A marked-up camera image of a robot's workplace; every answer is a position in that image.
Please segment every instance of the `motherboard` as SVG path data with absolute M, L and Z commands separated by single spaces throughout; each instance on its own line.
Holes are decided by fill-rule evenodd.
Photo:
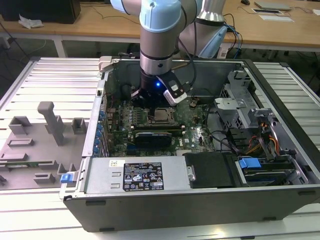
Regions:
M 112 101 L 105 129 L 110 157 L 182 156 L 214 152 L 205 126 L 206 106 L 188 98 L 176 107 L 134 107 L 130 101 Z

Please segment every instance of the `white paper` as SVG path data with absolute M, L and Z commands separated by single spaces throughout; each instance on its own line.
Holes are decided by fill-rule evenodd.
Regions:
M 320 16 L 320 10 L 317 10 L 317 9 L 313 9 L 312 11 L 314 12 L 314 14 L 315 14 L 315 15 L 318 15 L 318 16 Z
M 25 28 L 27 29 L 31 29 L 31 28 L 40 28 L 40 27 L 43 27 L 43 23 L 41 20 L 31 20 L 31 19 L 27 19 L 23 16 L 20 16 L 20 20 L 19 20 L 19 23 L 24 26 Z
M 294 22 L 288 16 L 266 16 L 266 15 L 259 15 L 259 16 L 266 21 Z

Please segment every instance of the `green circuit board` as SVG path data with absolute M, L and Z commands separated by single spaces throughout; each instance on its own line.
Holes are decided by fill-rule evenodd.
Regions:
M 133 107 L 130 101 L 114 102 L 114 107 L 107 110 L 106 120 L 110 157 L 181 156 L 191 152 L 214 152 L 214 145 L 204 125 L 204 106 L 190 107 L 191 102 L 192 99 L 188 98 L 176 107 L 156 108 L 154 115 L 150 114 L 149 109 Z M 153 128 L 158 125 L 168 128 Z M 172 134 L 171 145 L 148 149 L 136 147 L 136 134 L 150 132 Z

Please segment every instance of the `floor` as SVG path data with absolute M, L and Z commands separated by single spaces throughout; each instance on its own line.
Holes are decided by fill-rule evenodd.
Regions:
M 35 39 L 17 39 L 19 45 L 30 57 L 57 57 L 57 52 L 53 41 L 35 40 Z M 96 45 L 88 41 L 66 41 L 65 47 L 70 58 L 96 58 Z M 101 43 L 101 54 L 105 56 L 117 56 L 119 52 L 126 52 L 127 43 Z M 228 54 L 228 58 L 233 58 L 236 50 L 233 49 Z M 295 52 L 290 51 L 288 56 L 284 51 L 279 51 L 272 59 L 268 60 L 270 51 L 243 49 L 237 59 L 251 59 L 254 62 L 286 62 L 290 67 L 306 82 L 315 75 L 319 69 L 319 56 L 313 52 Z M 13 81 L 20 74 L 28 59 L 24 57 L 22 51 L 15 42 L 11 43 L 8 50 L 0 49 L 0 98 L 9 89 Z M 320 81 L 314 77 L 310 87 L 318 92 Z

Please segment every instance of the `red wire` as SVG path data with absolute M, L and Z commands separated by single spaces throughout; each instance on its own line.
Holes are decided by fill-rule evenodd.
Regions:
M 254 138 L 256 138 L 257 136 L 253 136 L 251 139 L 250 139 L 250 141 L 249 141 L 249 148 L 248 149 L 250 149 L 250 147 L 251 147 L 251 142 L 252 142 L 252 140 L 254 139 Z

